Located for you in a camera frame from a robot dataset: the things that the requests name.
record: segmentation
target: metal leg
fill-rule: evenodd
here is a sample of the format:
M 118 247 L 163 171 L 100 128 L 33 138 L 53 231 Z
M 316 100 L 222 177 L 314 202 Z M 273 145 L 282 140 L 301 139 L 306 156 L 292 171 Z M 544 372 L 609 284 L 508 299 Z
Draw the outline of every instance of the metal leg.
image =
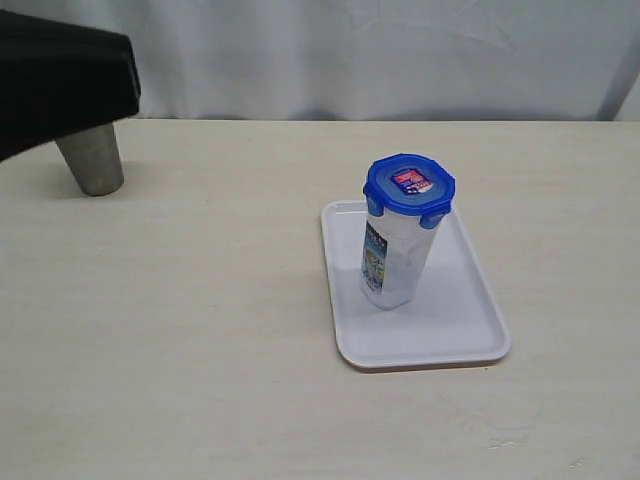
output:
M 124 183 L 113 124 L 56 140 L 80 189 L 91 196 L 109 195 Z

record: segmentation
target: printed label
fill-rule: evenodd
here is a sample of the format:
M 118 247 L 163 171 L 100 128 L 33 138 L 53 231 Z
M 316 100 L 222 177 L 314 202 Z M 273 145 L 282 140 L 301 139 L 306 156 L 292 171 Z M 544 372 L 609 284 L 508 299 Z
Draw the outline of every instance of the printed label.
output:
M 425 193 L 433 187 L 433 182 L 415 168 L 400 170 L 393 174 L 391 180 L 405 195 Z
M 384 265 L 387 259 L 387 241 L 367 222 L 362 258 L 362 275 L 373 293 L 382 293 Z

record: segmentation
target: fabric backdrop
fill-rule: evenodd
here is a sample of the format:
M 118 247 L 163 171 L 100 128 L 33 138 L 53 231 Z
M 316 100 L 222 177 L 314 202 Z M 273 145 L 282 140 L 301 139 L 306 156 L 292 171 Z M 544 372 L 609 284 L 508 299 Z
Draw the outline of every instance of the fabric backdrop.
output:
M 640 0 L 0 0 L 128 34 L 141 116 L 640 120 Z

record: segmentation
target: plastic container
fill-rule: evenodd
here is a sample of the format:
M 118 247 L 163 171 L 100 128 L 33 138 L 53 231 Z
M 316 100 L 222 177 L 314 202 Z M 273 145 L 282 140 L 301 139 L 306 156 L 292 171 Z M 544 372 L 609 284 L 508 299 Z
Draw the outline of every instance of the plastic container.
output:
M 364 186 L 367 224 L 361 288 L 385 310 L 413 299 L 455 180 L 430 158 L 398 154 L 374 162 Z

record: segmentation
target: white tray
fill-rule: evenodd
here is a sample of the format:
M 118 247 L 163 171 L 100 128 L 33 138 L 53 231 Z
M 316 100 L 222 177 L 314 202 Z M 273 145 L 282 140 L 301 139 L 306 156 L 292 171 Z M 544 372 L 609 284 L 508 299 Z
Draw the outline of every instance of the white tray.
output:
M 414 300 L 375 307 L 360 290 L 364 201 L 322 210 L 324 252 L 338 350 L 359 369 L 487 364 L 511 337 L 471 242 L 454 210 L 442 221 Z

